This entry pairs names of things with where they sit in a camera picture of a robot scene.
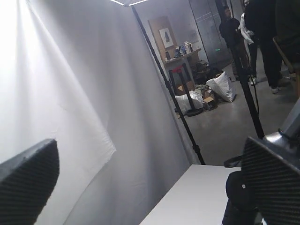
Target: person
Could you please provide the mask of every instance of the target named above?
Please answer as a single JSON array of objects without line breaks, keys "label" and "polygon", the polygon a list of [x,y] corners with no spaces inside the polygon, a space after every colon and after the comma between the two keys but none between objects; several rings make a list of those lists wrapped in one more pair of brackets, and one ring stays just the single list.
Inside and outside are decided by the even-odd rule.
[{"label": "person", "polygon": [[245,9],[245,25],[260,40],[263,66],[273,94],[278,93],[282,57],[273,38],[277,36],[274,0],[250,0]]},{"label": "person", "polygon": [[300,63],[300,0],[276,0],[276,28],[287,58]]},{"label": "person", "polygon": [[[246,7],[248,3],[249,0],[245,0],[244,6]],[[240,31],[248,45],[248,49],[250,53],[250,68],[252,72],[251,85],[254,86],[257,84],[256,61],[257,61],[258,40],[255,37],[254,32],[246,28],[244,17],[245,14],[243,13],[240,18]]]},{"label": "person", "polygon": [[[239,54],[240,61],[242,63],[243,68],[249,68],[249,60],[248,54],[244,45],[244,41],[242,35],[240,34],[238,28],[240,26],[240,22],[232,18],[231,11],[228,6],[224,6],[224,12],[226,20],[222,21],[219,26],[219,31],[222,38],[225,39],[227,44],[227,48],[235,48],[237,53]],[[232,71],[236,80],[239,80],[239,76],[237,73],[237,69],[234,61],[232,61]]]}]

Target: cardboard box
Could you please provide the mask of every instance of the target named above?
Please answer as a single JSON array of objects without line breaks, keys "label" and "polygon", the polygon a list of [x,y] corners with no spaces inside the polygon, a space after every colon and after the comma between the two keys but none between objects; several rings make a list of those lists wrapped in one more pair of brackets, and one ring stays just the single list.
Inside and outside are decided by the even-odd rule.
[{"label": "cardboard box", "polygon": [[218,107],[217,102],[212,97],[207,97],[204,99],[204,109],[213,110]]},{"label": "cardboard box", "polygon": [[[195,86],[194,86],[194,83],[192,81],[187,82],[187,89],[188,89],[188,91],[195,90]],[[186,94],[186,92],[184,91],[183,85],[180,85],[179,87],[176,88],[176,93],[175,94],[177,96]]]}]

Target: chair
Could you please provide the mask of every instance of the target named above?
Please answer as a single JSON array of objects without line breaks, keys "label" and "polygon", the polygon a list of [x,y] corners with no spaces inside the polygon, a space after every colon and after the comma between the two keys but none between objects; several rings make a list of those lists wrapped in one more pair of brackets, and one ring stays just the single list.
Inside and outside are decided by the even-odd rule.
[{"label": "chair", "polygon": [[297,63],[291,63],[288,58],[286,57],[286,55],[283,53],[283,51],[281,50],[281,48],[279,47],[278,41],[279,38],[278,37],[274,37],[273,41],[279,51],[279,53],[281,54],[283,61],[285,62],[285,64],[287,65],[290,74],[296,74],[296,90],[297,90],[297,97],[300,97],[300,62]]}]

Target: plastic bag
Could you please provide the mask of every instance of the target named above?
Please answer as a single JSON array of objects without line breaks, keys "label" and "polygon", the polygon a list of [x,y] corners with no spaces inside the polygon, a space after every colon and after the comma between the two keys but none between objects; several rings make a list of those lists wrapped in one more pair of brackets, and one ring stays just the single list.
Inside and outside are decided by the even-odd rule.
[{"label": "plastic bag", "polygon": [[[190,91],[189,94],[193,100],[195,108],[196,109],[203,108],[203,99],[202,99],[201,92],[200,91]],[[188,101],[187,95],[176,96],[176,100],[179,104],[179,107],[180,107],[183,115],[185,115],[187,113],[187,111],[191,109],[191,105]]]},{"label": "plastic bag", "polygon": [[226,72],[222,73],[217,78],[208,80],[206,84],[209,85],[222,99],[227,102],[233,102],[236,91]]}]

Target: white backdrop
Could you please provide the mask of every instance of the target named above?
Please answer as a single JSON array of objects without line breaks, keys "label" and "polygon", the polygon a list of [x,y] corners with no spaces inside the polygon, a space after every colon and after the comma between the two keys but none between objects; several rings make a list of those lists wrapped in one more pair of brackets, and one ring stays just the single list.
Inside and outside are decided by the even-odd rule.
[{"label": "white backdrop", "polygon": [[197,163],[131,9],[0,1],[0,162],[56,138],[61,172],[38,225],[139,224]]}]

